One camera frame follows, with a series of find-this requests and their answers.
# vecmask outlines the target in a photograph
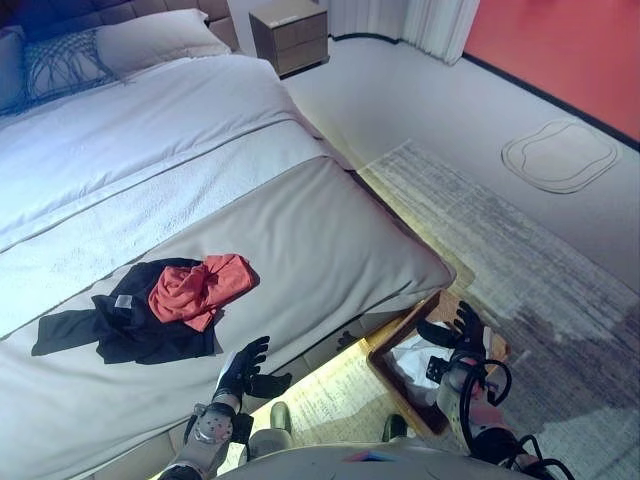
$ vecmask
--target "pillow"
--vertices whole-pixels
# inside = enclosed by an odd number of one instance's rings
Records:
[[[195,8],[155,13],[98,28],[98,54],[117,75],[127,75],[181,57],[206,57],[231,50],[204,24]]]
[[[20,27],[0,30],[0,114],[24,101],[24,33]]]
[[[116,80],[98,58],[95,30],[29,43],[25,64],[31,106]]]

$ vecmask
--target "nightstand drawer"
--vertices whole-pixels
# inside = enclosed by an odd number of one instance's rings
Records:
[[[326,37],[287,48],[278,52],[278,73],[284,75],[297,68],[321,62],[328,56]]]
[[[278,50],[295,47],[318,38],[327,38],[327,14],[292,22],[274,29],[273,36]]]

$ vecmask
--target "white paper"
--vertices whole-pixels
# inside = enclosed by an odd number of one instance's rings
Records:
[[[446,328],[444,323],[436,325]],[[385,361],[389,367],[403,379],[408,400],[414,405],[429,407],[436,401],[438,384],[426,377],[427,365],[431,356],[449,360],[453,350],[439,347],[425,340],[420,335],[415,335],[392,348],[385,355]]]

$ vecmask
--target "bed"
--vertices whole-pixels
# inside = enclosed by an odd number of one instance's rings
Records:
[[[19,3],[0,2],[0,27],[19,24],[27,44],[159,25],[169,11],[208,17],[223,45],[167,58],[160,35],[150,64],[114,57],[117,79],[0,117],[0,478],[150,475],[225,354],[270,335],[265,370],[299,379],[453,281],[344,171],[272,67],[225,50],[237,49],[226,1]],[[133,264],[221,253],[244,256],[258,285],[214,319],[212,355],[107,364],[95,344],[31,355],[43,315],[91,309]]]

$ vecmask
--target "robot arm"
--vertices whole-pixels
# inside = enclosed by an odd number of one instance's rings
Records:
[[[185,445],[165,468],[160,480],[207,480],[215,477],[227,456],[229,442],[248,438],[251,431],[253,420],[246,415],[238,415],[243,394],[274,398],[289,387],[290,374],[281,377],[258,374],[259,364],[266,359],[264,353],[268,343],[269,337],[261,337],[229,357],[211,403],[194,407],[185,432]]]
[[[460,302],[455,323],[458,332],[447,334],[434,325],[422,324],[418,332],[425,339],[454,348],[449,362],[432,357],[427,376],[440,383],[436,403],[446,415],[458,441],[466,445],[471,456],[495,465],[526,473],[532,477],[553,480],[545,465],[556,465],[567,478],[573,477],[557,460],[543,460],[534,437],[518,440],[507,426],[498,405],[511,388],[511,373],[501,362],[488,360],[484,340],[485,329],[478,314],[465,302]],[[506,375],[506,385],[497,395],[497,386],[487,380],[485,366],[496,365]],[[533,441],[536,455],[524,450],[526,441]]]

